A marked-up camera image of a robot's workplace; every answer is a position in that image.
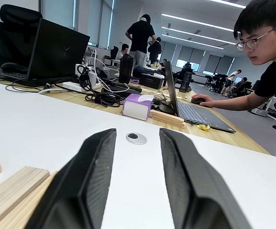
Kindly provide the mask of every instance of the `man's hand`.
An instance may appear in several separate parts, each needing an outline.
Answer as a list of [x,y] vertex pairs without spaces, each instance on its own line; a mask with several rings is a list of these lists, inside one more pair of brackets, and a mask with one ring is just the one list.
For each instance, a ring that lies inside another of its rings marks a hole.
[[214,104],[213,104],[214,100],[208,95],[195,94],[195,95],[192,96],[192,99],[199,99],[199,98],[205,99],[205,102],[199,104],[200,106],[207,106],[207,107],[213,107],[214,106]]

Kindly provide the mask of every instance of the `man's arm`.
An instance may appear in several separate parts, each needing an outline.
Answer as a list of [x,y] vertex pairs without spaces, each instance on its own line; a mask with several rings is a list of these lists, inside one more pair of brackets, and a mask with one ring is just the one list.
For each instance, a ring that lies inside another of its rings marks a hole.
[[153,36],[152,36],[152,39],[153,39],[153,40],[151,41],[151,44],[150,44],[150,45],[154,44],[154,42],[155,42],[156,39],[157,39],[157,36],[156,36],[156,35],[153,35]]
[[129,40],[131,40],[131,41],[133,40],[133,38],[131,37],[131,35],[129,34],[128,31],[126,31],[125,35],[128,37]]
[[245,111],[254,109],[264,102],[266,102],[270,97],[260,97],[255,93],[251,93],[250,95],[238,97],[234,99],[228,100],[213,100],[210,96],[204,94],[196,94],[192,96],[193,99],[204,98],[206,102],[200,103],[201,106],[207,107],[216,107],[225,110],[232,111]]

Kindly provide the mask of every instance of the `person standing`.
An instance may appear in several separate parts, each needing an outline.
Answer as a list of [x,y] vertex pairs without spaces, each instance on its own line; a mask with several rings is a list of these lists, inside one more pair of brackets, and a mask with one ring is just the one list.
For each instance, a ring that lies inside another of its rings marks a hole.
[[234,81],[236,75],[242,73],[242,70],[237,70],[233,73],[231,73],[231,75],[227,78],[227,82],[225,83],[224,88],[222,89],[220,94],[227,94],[229,92],[230,86],[232,84],[232,81]]
[[158,37],[157,40],[148,47],[149,59],[151,63],[155,63],[156,61],[158,61],[158,56],[162,52],[160,42],[161,38]]
[[157,38],[151,26],[151,17],[148,14],[143,15],[138,22],[131,25],[125,35],[132,41],[129,54],[133,57],[133,67],[144,66],[148,38],[153,39],[152,44]]
[[120,60],[125,53],[128,52],[128,44],[122,44],[122,50],[118,52],[117,56],[115,57],[116,60]]

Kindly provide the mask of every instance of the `tissue box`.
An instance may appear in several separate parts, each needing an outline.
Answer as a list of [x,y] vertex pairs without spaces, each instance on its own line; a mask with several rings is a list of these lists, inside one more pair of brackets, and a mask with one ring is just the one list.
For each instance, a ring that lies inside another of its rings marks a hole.
[[152,102],[153,95],[131,94],[124,100],[123,115],[146,121]]

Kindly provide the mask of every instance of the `black laptop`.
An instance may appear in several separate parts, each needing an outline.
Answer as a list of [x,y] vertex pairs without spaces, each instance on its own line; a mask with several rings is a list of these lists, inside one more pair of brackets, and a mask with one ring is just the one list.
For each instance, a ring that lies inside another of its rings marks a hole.
[[187,123],[205,124],[210,125],[210,127],[213,129],[223,130],[230,133],[236,132],[208,109],[191,106],[189,104],[177,101],[172,74],[172,66],[170,62],[166,62],[165,64],[165,75],[168,84],[168,92],[170,94],[171,105],[178,117],[183,118],[184,121]]
[[0,68],[0,77],[30,86],[71,79],[75,65],[82,63],[89,39],[87,35],[40,19],[27,74],[4,72]]

